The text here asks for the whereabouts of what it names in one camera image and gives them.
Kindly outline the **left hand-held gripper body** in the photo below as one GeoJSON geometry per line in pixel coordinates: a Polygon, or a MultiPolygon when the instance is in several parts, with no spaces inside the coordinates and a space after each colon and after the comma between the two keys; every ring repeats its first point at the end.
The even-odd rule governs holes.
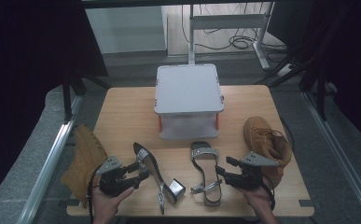
{"type": "Polygon", "coordinates": [[[115,157],[109,156],[97,171],[101,192],[110,197],[117,197],[124,190],[134,186],[134,180],[124,179],[123,176],[134,171],[133,166],[123,166],[115,157]]]}

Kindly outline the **white metal desk frame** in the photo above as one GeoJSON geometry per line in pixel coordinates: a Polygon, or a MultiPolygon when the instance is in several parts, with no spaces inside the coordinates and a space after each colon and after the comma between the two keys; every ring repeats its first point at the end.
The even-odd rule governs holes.
{"type": "Polygon", "coordinates": [[[203,29],[237,29],[237,28],[257,28],[259,33],[257,40],[253,42],[253,48],[263,70],[270,70],[270,65],[262,51],[262,42],[266,34],[271,12],[274,3],[270,2],[264,14],[238,14],[238,15],[214,15],[195,16],[193,6],[190,6],[189,15],[189,44],[188,63],[195,63],[195,43],[194,31],[203,29]]]}

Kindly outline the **black metal stand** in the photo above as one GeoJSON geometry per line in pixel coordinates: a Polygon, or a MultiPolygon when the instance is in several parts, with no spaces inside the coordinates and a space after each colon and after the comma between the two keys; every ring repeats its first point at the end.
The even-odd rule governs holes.
{"type": "Polygon", "coordinates": [[[310,91],[314,84],[317,84],[316,95],[316,110],[322,120],[326,120],[325,114],[325,97],[326,97],[326,75],[324,72],[323,52],[317,50],[308,60],[298,64],[291,71],[279,77],[278,79],[269,82],[269,79],[276,76],[287,63],[289,63],[296,55],[301,53],[301,47],[291,49],[287,55],[272,69],[266,76],[256,82],[256,85],[267,85],[269,88],[277,87],[286,82],[292,77],[304,72],[303,78],[299,82],[299,89],[301,91],[310,91]]]}
{"type": "Polygon", "coordinates": [[[95,120],[102,107],[104,95],[110,88],[112,85],[104,77],[66,75],[62,82],[63,123],[68,124],[72,120],[95,120]]]}

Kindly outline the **white power strip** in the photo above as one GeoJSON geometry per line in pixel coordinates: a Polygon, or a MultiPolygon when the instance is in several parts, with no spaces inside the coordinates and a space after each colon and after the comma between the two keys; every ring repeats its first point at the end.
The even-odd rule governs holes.
{"type": "Polygon", "coordinates": [[[287,73],[289,73],[290,71],[292,71],[293,68],[294,68],[294,65],[288,63],[287,65],[285,65],[285,66],[278,72],[278,76],[279,76],[279,77],[283,77],[284,75],[286,75],[287,73]]]}

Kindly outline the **person's right hand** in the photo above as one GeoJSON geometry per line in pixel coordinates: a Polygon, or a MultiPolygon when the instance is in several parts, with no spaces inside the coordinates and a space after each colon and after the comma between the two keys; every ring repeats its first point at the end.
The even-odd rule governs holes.
{"type": "Polygon", "coordinates": [[[278,224],[271,210],[271,200],[266,190],[259,187],[253,190],[239,189],[239,192],[243,194],[262,224],[278,224]]]}

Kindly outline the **black curtain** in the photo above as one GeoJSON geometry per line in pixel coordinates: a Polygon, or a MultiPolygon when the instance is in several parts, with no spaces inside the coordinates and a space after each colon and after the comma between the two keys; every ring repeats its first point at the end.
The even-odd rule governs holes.
{"type": "Polygon", "coordinates": [[[269,32],[289,50],[301,47],[300,63],[323,52],[326,84],[334,102],[361,132],[361,0],[285,0],[275,4],[269,32]]]}
{"type": "Polygon", "coordinates": [[[82,0],[0,0],[0,184],[65,80],[103,76],[82,0]]]}

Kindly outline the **black silver heeled sandal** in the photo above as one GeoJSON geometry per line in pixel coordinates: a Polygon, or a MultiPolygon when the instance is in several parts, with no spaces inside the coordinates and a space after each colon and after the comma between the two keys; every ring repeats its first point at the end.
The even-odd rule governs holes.
{"type": "Polygon", "coordinates": [[[167,184],[160,173],[160,168],[156,158],[144,146],[135,142],[133,144],[133,151],[136,155],[136,160],[139,163],[139,170],[148,171],[157,183],[159,188],[157,196],[158,204],[160,212],[164,215],[165,203],[169,202],[171,204],[176,204],[186,192],[186,187],[175,178],[170,184],[167,184]]]}
{"type": "Polygon", "coordinates": [[[221,204],[221,183],[216,173],[219,153],[207,142],[194,142],[191,144],[191,161],[194,167],[201,173],[202,181],[192,187],[192,194],[203,194],[206,206],[219,206],[221,204]]]}

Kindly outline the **tan lace-up boot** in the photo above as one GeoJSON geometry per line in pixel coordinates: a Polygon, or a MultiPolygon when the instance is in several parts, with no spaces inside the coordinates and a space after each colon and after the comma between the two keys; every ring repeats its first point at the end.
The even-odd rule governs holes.
{"type": "Polygon", "coordinates": [[[98,165],[105,162],[107,155],[100,140],[85,124],[76,128],[75,138],[74,157],[62,176],[62,183],[81,201],[82,207],[86,208],[91,175],[98,165]]]}
{"type": "Polygon", "coordinates": [[[292,158],[292,148],[286,137],[281,132],[273,130],[260,116],[246,120],[243,137],[251,151],[278,162],[277,166],[262,167],[262,173],[271,181],[271,188],[275,189],[284,176],[284,168],[292,158]]]}

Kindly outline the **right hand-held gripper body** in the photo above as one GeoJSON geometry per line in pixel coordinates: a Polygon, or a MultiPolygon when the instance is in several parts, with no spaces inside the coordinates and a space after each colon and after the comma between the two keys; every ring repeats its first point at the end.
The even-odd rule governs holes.
{"type": "Polygon", "coordinates": [[[255,152],[250,152],[243,159],[238,160],[241,173],[239,175],[230,173],[230,182],[226,183],[238,189],[257,189],[263,184],[263,167],[277,167],[277,161],[270,160],[255,152]]]}

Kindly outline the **grey two-tier shoe rack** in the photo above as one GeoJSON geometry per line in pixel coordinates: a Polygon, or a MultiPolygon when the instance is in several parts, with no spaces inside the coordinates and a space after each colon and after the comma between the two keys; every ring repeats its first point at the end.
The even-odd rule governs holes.
{"type": "Polygon", "coordinates": [[[223,110],[224,97],[213,64],[158,68],[154,111],[162,139],[215,138],[223,110]]]}

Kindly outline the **person's left hand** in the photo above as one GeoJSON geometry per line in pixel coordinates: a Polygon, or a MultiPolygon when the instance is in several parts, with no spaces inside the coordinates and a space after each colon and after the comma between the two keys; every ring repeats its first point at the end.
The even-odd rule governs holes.
{"type": "Polygon", "coordinates": [[[92,224],[109,224],[118,211],[119,205],[134,192],[134,187],[124,190],[117,197],[108,197],[100,189],[92,191],[94,218],[92,224]]]}

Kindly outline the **aluminium rail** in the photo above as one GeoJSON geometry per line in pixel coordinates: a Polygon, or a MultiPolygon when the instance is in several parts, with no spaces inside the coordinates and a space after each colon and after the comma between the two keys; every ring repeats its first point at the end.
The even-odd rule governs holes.
{"type": "Polygon", "coordinates": [[[328,123],[321,118],[317,112],[316,102],[313,100],[311,95],[306,92],[301,93],[307,107],[311,111],[312,117],[315,120],[319,130],[324,136],[330,150],[332,151],[337,163],[339,164],[342,172],[344,173],[348,183],[350,184],[357,200],[361,205],[361,177],[356,172],[355,168],[351,164],[351,161],[346,156],[338,138],[332,132],[328,123]]]}
{"type": "Polygon", "coordinates": [[[42,166],[40,174],[35,181],[31,193],[21,211],[21,214],[16,224],[32,224],[38,207],[41,204],[46,190],[49,186],[50,179],[56,169],[56,165],[62,155],[65,143],[75,124],[76,115],[79,107],[82,104],[84,97],[76,96],[70,107],[70,119],[66,121],[60,128],[55,138],[55,141],[49,151],[49,154],[42,166]]]}

